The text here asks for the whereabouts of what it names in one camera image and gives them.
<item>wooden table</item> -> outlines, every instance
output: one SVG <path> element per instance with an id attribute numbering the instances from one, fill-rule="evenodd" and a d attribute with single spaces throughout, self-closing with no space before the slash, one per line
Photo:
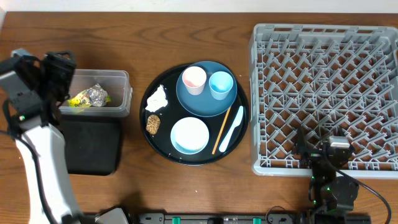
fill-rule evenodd
<path id="1" fill-rule="evenodd" d="M 139 104 L 149 83 L 181 63 L 216 60 L 229 66 L 249 93 L 248 41 L 258 23 L 398 27 L 392 14 L 176 14 L 9 12 L 0 35 L 0 59 L 23 47 L 36 56 L 72 50 L 78 68 L 126 70 L 134 89 L 125 118 L 122 159 L 113 175 L 71 175 L 80 208 L 97 212 L 119 203 L 131 213 L 266 213 L 311 206 L 309 179 L 259 177 L 250 162 L 249 131 L 227 157 L 207 166 L 182 166 L 158 155 L 139 127 Z M 0 92 L 1 102 L 5 99 Z M 0 129 L 6 129 L 0 116 Z M 29 194 L 24 163 L 14 142 L 0 136 L 0 223 L 27 223 Z M 398 181 L 363 180 L 398 215 Z M 355 212 L 384 223 L 386 208 L 361 189 Z"/>

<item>white tissue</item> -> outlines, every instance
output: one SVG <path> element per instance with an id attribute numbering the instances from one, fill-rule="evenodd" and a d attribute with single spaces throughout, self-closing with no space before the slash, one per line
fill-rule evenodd
<path id="1" fill-rule="evenodd" d="M 156 92 L 154 92 L 154 94 L 147 99 L 147 103 L 148 106 L 145 108 L 145 110 L 152 113 L 167 105 L 166 93 L 164 92 L 163 85 L 160 85 Z"/>

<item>wooden stick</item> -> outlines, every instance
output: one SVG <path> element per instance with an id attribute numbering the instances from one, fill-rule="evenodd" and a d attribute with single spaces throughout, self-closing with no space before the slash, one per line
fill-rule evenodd
<path id="1" fill-rule="evenodd" d="M 231 108 L 228 108 L 228 111 L 226 111 L 225 118 L 224 118 L 224 121 L 223 121 L 223 125 L 221 125 L 220 133 L 218 133 L 217 141 L 216 141 L 216 144 L 214 145 L 214 149 L 213 149 L 213 152 L 212 152 L 213 155 L 214 155 L 214 153 L 216 153 L 218 142 L 220 141 L 221 134 L 223 133 L 225 122 L 228 119 L 228 115 L 229 115 L 229 111 L 230 110 L 231 110 Z"/>

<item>black round tray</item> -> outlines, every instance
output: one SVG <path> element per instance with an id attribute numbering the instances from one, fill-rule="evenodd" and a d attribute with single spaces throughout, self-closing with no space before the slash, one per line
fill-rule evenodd
<path id="1" fill-rule="evenodd" d="M 185 165 L 209 164 L 211 162 L 215 162 L 219 159 L 222 159 L 224 156 L 228 155 L 241 142 L 249 124 L 248 99 L 246 98 L 246 95 L 244 94 L 242 87 L 237 82 L 238 95 L 236 96 L 235 102 L 233 103 L 231 111 L 229 112 L 228 119 L 225 123 L 223 133 L 221 135 L 220 141 L 217 146 L 217 150 L 215 154 L 212 155 L 211 152 L 213 151 L 226 112 L 218 116 L 204 118 L 191 114 L 180 104 L 175 91 L 175 86 L 177 84 L 177 80 L 180 74 L 189 65 L 191 64 L 179 65 L 174 68 L 171 68 L 166 72 L 162 73 L 161 75 L 159 75 L 149 85 L 144 96 L 142 97 L 141 106 L 140 106 L 139 119 L 141 124 L 141 130 L 144 133 L 145 138 L 148 140 L 149 144 L 166 159 Z M 156 91 L 159 85 L 164 86 L 166 92 L 166 99 L 169 103 L 166 107 L 160 108 L 156 112 L 151 113 L 145 110 L 145 107 L 147 106 L 147 99 L 153 94 L 153 92 Z M 242 122 L 238 127 L 235 128 L 231 140 L 228 144 L 227 150 L 225 150 L 225 152 L 220 152 L 218 148 L 222 140 L 224 139 L 226 133 L 229 131 L 240 106 L 244 107 Z M 159 130 L 155 135 L 151 135 L 146 131 L 146 121 L 148 117 L 152 114 L 156 114 L 160 118 Z M 194 117 L 202 120 L 207 125 L 210 133 L 210 138 L 207 146 L 202 151 L 193 155 L 186 155 L 178 152 L 173 147 L 172 142 L 170 140 L 170 132 L 173 128 L 173 125 L 178 120 L 186 117 Z"/>

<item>blue cup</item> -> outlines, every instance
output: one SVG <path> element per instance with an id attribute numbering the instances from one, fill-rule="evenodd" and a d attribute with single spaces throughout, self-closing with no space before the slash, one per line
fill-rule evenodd
<path id="1" fill-rule="evenodd" d="M 226 72 L 215 72 L 209 79 L 210 92 L 216 100 L 225 99 L 233 85 L 232 76 Z"/>

